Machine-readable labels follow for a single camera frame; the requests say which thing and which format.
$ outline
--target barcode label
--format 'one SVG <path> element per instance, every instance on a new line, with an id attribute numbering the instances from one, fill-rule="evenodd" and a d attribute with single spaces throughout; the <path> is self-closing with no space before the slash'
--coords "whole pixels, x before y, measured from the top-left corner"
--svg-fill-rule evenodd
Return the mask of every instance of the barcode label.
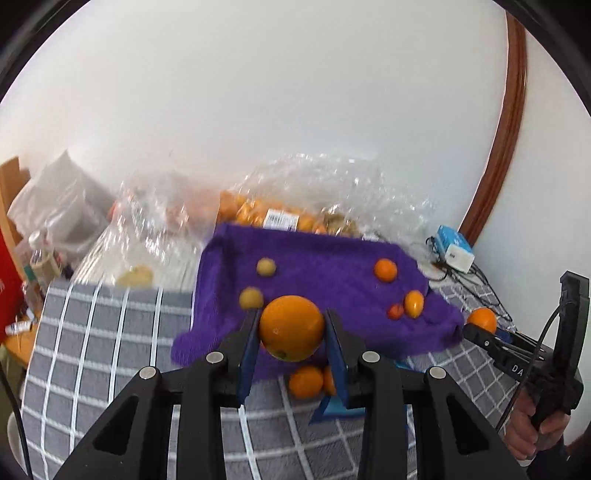
<path id="1" fill-rule="evenodd" d="M 299 218 L 299 215 L 294 215 L 293 213 L 269 209 L 265 221 L 262 223 L 262 227 L 271 230 L 287 230 L 288 232 L 295 232 Z"/>

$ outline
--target gray plaid tablecloth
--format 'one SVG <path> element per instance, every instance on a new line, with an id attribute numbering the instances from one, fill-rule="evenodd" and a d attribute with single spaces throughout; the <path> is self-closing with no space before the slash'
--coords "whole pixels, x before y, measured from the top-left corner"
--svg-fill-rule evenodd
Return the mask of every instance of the gray plaid tablecloth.
<path id="1" fill-rule="evenodd" d="M 468 315 L 482 306 L 460 284 L 433 287 Z M 489 287 L 473 287 L 494 301 Z M 25 382 L 22 416 L 36 478 L 50 480 L 114 396 L 146 365 L 176 368 L 170 349 L 191 326 L 190 293 L 52 284 Z M 506 320 L 500 318 L 502 326 Z M 495 423 L 515 383 L 475 345 L 408 357 L 413 369 L 440 365 Z M 298 401 L 283 378 L 253 385 L 243 408 L 223 409 L 229 480 L 356 478 L 363 419 L 309 426 L 319 399 Z M 408 478 L 417 475 L 414 424 L 408 408 Z M 175 478 L 178 410 L 171 427 L 168 478 Z"/>

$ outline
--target yellow-green fruit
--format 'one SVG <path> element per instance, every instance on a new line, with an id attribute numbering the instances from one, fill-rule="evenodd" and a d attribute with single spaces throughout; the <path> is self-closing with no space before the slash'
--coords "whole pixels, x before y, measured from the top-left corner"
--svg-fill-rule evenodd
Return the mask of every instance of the yellow-green fruit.
<path id="1" fill-rule="evenodd" d="M 261 258 L 256 264 L 256 273 L 261 277 L 272 277 L 275 275 L 275 270 L 277 270 L 277 266 L 270 258 Z"/>
<path id="2" fill-rule="evenodd" d="M 242 290 L 238 303 L 242 310 L 248 310 L 261 309 L 265 302 L 262 297 L 262 292 L 258 288 L 248 287 Z"/>

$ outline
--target metal screw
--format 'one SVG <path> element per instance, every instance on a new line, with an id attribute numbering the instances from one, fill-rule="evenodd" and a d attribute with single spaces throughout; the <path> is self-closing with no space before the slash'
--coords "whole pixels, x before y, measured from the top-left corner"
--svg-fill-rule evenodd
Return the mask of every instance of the metal screw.
<path id="1" fill-rule="evenodd" d="M 431 375 L 433 378 L 441 380 L 442 378 L 446 377 L 447 372 L 441 367 L 431 367 L 429 369 L 429 375 Z"/>
<path id="2" fill-rule="evenodd" d="M 154 367 L 143 367 L 143 369 L 139 371 L 139 377 L 144 380 L 152 378 L 155 374 L 156 369 Z"/>
<path id="3" fill-rule="evenodd" d="M 221 362 L 223 360 L 223 353 L 209 352 L 207 354 L 207 357 L 205 357 L 205 360 L 207 360 L 211 364 L 218 364 L 219 362 Z"/>
<path id="4" fill-rule="evenodd" d="M 379 361 L 379 354 L 368 350 L 367 352 L 363 352 L 361 358 L 369 364 L 374 364 L 375 362 Z"/>

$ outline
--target human hand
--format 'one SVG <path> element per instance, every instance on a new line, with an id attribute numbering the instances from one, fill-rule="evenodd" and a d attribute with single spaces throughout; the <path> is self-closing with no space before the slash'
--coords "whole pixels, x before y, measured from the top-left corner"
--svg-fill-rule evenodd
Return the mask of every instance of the human hand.
<path id="1" fill-rule="evenodd" d="M 518 460 L 525 460 L 537 450 L 547 450 L 556 445 L 569 424 L 569 415 L 555 411 L 542 422 L 540 431 L 537 432 L 530 419 L 534 413 L 533 400 L 525 390 L 522 390 L 511 412 L 504 439 L 507 448 Z M 537 444 L 540 435 L 543 437 Z"/>

